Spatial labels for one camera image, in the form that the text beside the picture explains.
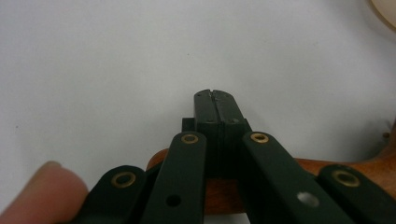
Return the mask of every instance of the white background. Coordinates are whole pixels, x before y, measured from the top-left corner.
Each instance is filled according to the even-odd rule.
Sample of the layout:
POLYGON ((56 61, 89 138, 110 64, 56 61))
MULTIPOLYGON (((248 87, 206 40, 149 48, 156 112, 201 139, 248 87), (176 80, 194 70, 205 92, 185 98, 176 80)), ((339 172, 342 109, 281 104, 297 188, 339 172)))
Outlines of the white background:
POLYGON ((90 189, 145 168, 204 89, 294 157, 367 159, 396 116, 395 71, 396 33, 361 0, 2 0, 0 211, 45 161, 90 189))

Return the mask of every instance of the brass rivet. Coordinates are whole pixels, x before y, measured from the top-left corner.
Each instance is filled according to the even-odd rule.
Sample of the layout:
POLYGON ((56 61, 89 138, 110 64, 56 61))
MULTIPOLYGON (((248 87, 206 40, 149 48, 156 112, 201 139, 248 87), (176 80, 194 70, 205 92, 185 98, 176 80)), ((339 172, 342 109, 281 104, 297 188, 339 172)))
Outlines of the brass rivet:
POLYGON ((361 184, 355 175, 344 170, 333 171, 332 178, 334 178, 338 183, 350 188, 356 188, 361 184))
POLYGON ((198 136, 195 134, 185 134, 181 137, 181 141, 184 142, 185 144, 193 144, 198 142, 198 136))
POLYGON ((125 189, 131 186, 136 181, 136 175, 132 172, 121 172, 113 176, 111 184, 118 189, 125 189), (126 177, 126 181, 120 182, 120 178, 126 177))
POLYGON ((257 143, 267 143, 270 140, 268 136, 263 133, 253 133, 250 138, 257 143))

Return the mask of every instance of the black metal tool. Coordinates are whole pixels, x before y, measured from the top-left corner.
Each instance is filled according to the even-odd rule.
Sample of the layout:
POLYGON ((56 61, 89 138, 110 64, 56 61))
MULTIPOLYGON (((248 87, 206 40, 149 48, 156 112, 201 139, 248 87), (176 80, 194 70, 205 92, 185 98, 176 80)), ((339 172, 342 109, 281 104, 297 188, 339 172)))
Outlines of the black metal tool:
POLYGON ((273 136, 251 131, 231 94, 199 91, 194 105, 162 163, 109 171, 71 223, 202 223, 209 177, 238 180, 250 223, 396 223, 379 186, 344 166, 307 173, 273 136))

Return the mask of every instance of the human hand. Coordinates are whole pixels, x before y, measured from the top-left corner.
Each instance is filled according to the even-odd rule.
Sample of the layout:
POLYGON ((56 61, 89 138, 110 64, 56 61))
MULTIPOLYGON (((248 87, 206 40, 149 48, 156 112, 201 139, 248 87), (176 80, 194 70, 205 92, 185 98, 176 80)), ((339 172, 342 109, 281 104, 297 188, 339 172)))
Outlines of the human hand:
POLYGON ((14 202, 0 215, 1 224, 52 224, 71 220, 88 190, 84 182, 61 164, 41 166, 14 202))

